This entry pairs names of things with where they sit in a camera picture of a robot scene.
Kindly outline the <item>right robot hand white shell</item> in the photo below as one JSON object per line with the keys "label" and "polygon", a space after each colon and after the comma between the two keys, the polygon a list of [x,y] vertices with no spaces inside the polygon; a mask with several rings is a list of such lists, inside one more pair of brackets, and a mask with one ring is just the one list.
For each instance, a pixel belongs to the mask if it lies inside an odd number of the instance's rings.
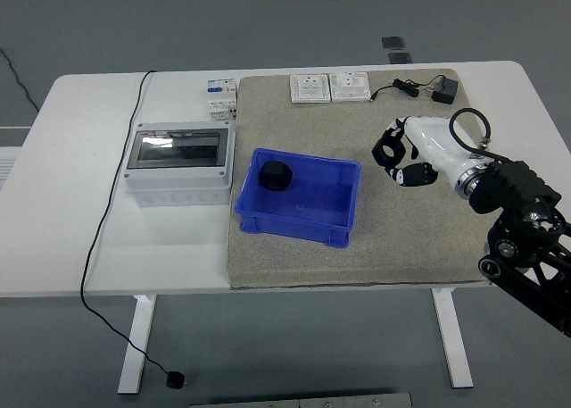
{"label": "right robot hand white shell", "polygon": [[427,186],[444,176],[459,196],[467,198],[491,160],[471,151],[474,145],[464,129],[459,139],[468,148],[453,138],[445,118],[400,118],[389,125],[372,155],[400,186]]}

